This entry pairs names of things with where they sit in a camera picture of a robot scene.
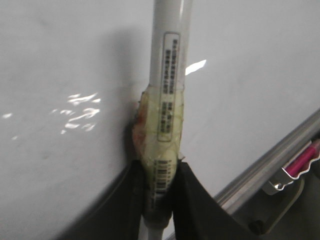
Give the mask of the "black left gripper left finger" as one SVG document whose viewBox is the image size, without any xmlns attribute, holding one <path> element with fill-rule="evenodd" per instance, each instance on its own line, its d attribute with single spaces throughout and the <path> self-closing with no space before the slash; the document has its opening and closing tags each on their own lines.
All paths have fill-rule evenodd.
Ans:
<svg viewBox="0 0 320 240">
<path fill-rule="evenodd" d="M 109 189 L 66 228 L 57 240 L 137 240 L 144 202 L 145 175 L 132 161 Z"/>
</svg>

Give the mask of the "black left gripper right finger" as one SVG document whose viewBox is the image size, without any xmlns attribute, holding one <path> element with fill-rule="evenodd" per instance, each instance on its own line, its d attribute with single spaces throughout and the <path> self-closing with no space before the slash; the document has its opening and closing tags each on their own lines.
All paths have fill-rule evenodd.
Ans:
<svg viewBox="0 0 320 240">
<path fill-rule="evenodd" d="M 172 210 L 177 240 L 256 240 L 209 195 L 186 162 L 179 164 Z"/>
</svg>

